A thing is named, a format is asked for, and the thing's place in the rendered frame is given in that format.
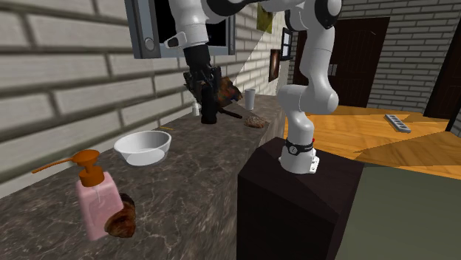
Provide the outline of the pink soap dispenser orange pump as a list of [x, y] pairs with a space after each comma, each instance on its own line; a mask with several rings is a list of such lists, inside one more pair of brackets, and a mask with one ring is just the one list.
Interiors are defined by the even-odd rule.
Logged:
[[90, 241], [106, 236], [104, 226], [107, 220], [123, 209], [123, 202], [111, 175], [101, 166], [95, 165], [99, 155], [99, 151], [87, 149], [79, 151], [68, 159], [32, 171], [34, 174], [68, 161], [83, 168], [78, 174], [79, 180], [75, 183], [75, 187], [86, 235]]

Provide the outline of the dark reddish wall picture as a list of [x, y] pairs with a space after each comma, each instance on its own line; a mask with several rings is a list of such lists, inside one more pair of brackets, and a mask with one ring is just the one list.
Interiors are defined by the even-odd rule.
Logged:
[[279, 77], [280, 50], [271, 49], [268, 81], [274, 81]]

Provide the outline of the black bottle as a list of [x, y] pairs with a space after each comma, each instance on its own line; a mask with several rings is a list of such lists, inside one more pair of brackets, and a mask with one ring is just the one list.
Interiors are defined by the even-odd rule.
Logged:
[[214, 89], [212, 86], [203, 85], [202, 90], [202, 109], [201, 122], [203, 124], [215, 124], [217, 122], [216, 101], [214, 99]]

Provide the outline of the grey power strip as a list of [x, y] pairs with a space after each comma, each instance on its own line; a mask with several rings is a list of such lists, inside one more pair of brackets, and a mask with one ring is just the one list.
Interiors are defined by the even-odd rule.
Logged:
[[403, 133], [410, 133], [412, 130], [403, 123], [396, 115], [394, 114], [385, 114], [386, 120], [395, 128], [396, 131]]

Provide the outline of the thin black stick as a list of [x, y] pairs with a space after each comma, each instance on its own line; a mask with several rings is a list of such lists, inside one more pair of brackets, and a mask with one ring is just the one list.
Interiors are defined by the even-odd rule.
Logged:
[[231, 117], [235, 117], [235, 118], [238, 118], [238, 119], [242, 119], [242, 116], [240, 114], [237, 114], [237, 113], [234, 113], [234, 112], [230, 112], [230, 111], [227, 111], [221, 107], [218, 108], [218, 112], [221, 113], [221, 114], [226, 114], [226, 115], [229, 115]]

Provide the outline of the yellow green wall picture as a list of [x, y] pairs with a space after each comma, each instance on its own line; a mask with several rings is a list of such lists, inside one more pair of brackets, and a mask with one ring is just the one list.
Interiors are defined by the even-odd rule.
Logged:
[[272, 33], [273, 13], [266, 11], [263, 6], [258, 3], [256, 14], [256, 29], [264, 33]]

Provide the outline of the white bowl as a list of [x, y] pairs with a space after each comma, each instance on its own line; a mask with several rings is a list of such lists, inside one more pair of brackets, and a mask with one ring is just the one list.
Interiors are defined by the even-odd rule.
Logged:
[[114, 150], [129, 165], [155, 165], [167, 157], [171, 141], [171, 135], [164, 131], [140, 131], [121, 137]]

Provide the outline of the brown cookie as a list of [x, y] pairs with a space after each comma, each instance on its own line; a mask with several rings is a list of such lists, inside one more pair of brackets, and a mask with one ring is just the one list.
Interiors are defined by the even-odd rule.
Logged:
[[245, 119], [244, 124], [251, 128], [261, 129], [264, 128], [267, 121], [263, 117], [249, 116]]

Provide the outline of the brown croissant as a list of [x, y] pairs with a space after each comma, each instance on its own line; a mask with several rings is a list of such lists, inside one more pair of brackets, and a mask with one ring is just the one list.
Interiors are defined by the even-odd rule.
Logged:
[[131, 238], [136, 230], [136, 207], [134, 200], [125, 193], [119, 193], [123, 209], [112, 215], [104, 225], [104, 230], [119, 238]]

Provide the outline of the dark brown double door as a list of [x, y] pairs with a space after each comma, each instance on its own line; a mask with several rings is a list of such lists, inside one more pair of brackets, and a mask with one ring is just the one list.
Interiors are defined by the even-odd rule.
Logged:
[[341, 106], [366, 107], [389, 20], [376, 17], [336, 22], [327, 74]]

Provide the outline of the brown mottled lump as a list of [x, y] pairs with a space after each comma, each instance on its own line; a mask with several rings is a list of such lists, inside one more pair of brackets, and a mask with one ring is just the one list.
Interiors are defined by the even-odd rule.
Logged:
[[221, 107], [226, 107], [232, 103], [233, 100], [239, 101], [242, 99], [242, 93], [229, 77], [221, 78], [219, 90], [217, 92], [217, 102]]

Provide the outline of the grey framed window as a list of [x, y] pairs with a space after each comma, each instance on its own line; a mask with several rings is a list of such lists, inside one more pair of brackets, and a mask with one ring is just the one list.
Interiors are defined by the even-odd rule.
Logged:
[[234, 55], [235, 16], [220, 16], [209, 4], [227, 0], [124, 0], [136, 59], [178, 58], [190, 47]]

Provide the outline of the dark robot stand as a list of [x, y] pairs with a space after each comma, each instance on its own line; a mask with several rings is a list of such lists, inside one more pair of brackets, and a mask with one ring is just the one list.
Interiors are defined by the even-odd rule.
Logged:
[[258, 147], [239, 172], [236, 260], [335, 260], [364, 164], [318, 151], [314, 174], [292, 174], [283, 145]]

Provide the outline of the grey cup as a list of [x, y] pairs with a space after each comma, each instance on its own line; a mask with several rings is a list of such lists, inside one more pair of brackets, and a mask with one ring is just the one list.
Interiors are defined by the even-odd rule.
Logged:
[[253, 110], [255, 102], [256, 90], [246, 89], [245, 90], [245, 108], [249, 111]]

